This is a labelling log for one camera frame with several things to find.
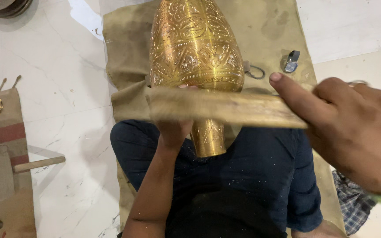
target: hand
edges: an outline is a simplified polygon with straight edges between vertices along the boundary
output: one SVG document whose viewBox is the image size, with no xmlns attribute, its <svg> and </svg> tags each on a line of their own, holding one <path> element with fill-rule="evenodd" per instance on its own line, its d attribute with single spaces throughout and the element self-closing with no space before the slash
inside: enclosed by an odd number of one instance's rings
<svg viewBox="0 0 381 238">
<path fill-rule="evenodd" d="M 191 132 L 193 121 L 158 121 L 155 125 L 160 131 L 159 143 L 171 149 L 180 149 Z"/>
<path fill-rule="evenodd" d="M 270 84 L 308 122 L 311 145 L 327 162 L 381 194 L 381 90 L 329 78 L 310 93 L 279 73 Z"/>
</svg>

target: black shirt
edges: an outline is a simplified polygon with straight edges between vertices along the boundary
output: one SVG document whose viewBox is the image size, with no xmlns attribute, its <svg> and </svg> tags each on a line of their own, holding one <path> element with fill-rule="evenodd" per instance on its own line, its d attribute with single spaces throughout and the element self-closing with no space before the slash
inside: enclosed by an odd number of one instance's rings
<svg viewBox="0 0 381 238">
<path fill-rule="evenodd" d="M 231 189 L 203 186 L 172 203 L 166 238 L 285 238 L 255 199 Z"/>
</svg>

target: lap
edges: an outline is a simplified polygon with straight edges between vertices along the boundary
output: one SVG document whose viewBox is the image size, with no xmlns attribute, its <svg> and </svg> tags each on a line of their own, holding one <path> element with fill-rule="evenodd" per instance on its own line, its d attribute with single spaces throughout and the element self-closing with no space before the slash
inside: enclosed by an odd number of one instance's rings
<svg viewBox="0 0 381 238">
<path fill-rule="evenodd" d="M 155 125 L 136 120 L 119 122 L 111 132 L 117 159 L 136 189 L 154 156 L 158 137 Z M 244 127 L 226 154 L 204 159 L 196 158 L 192 141 L 186 140 L 176 161 L 174 191 L 206 183 L 256 197 L 281 230 L 287 221 L 293 229 L 304 230 L 316 226 L 312 219 L 321 220 L 312 151 L 301 130 Z M 295 204 L 301 198 L 303 205 Z M 306 221 L 303 225 L 300 218 Z"/>
</svg>

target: checkered fabric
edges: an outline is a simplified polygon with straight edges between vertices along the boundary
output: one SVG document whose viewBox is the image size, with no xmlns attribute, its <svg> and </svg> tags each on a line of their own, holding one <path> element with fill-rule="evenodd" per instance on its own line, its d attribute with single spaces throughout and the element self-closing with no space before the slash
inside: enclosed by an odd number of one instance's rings
<svg viewBox="0 0 381 238">
<path fill-rule="evenodd" d="M 332 171 L 347 235 L 355 234 L 367 221 L 371 209 L 376 205 L 370 195 L 360 186 L 338 171 Z"/>
</svg>

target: watch face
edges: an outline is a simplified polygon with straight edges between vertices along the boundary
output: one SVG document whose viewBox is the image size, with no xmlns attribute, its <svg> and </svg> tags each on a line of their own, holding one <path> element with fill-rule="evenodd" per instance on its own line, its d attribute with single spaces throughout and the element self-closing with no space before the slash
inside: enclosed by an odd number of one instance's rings
<svg viewBox="0 0 381 238">
<path fill-rule="evenodd" d="M 293 71 L 296 70 L 296 68 L 298 67 L 298 64 L 297 63 L 294 63 L 294 62 L 288 62 L 286 64 L 286 67 L 284 68 L 284 70 L 286 72 L 289 72 L 289 73 L 292 73 Z"/>
</svg>

